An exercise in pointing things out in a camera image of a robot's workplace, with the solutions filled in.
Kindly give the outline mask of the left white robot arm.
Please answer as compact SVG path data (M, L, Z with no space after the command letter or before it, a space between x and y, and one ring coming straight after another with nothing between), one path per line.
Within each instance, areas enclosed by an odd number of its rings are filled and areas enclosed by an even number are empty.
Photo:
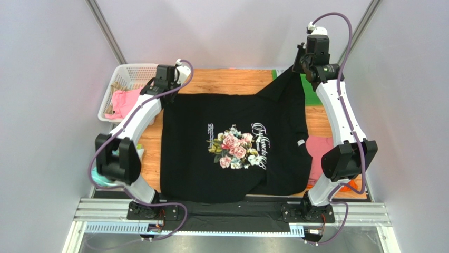
M141 176L138 141L163 107L173 102L180 89L190 83L193 67L187 60L160 64L155 77L140 90L135 105L121 123L95 139L95 154L88 175L99 189L122 188L142 205L158 206L157 192Z

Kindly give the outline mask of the black floral t shirt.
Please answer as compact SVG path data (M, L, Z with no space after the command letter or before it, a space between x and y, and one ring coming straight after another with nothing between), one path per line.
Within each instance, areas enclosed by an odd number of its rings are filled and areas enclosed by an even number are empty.
M202 203L300 193L308 137L302 80L291 69L253 95L180 94L163 110L161 192Z

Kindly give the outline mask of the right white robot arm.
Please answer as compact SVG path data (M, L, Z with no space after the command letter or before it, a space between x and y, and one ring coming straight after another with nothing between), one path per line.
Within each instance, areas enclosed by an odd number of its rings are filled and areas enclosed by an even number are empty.
M324 106L333 135L334 147L321 159L322 175L307 192L306 202L312 207L331 204L332 198L350 180L362 178L365 192L366 171L378 151L376 141L368 140L359 126L349 99L343 76L343 65L331 64L330 39L327 35L311 34L298 46L292 70L302 70Z

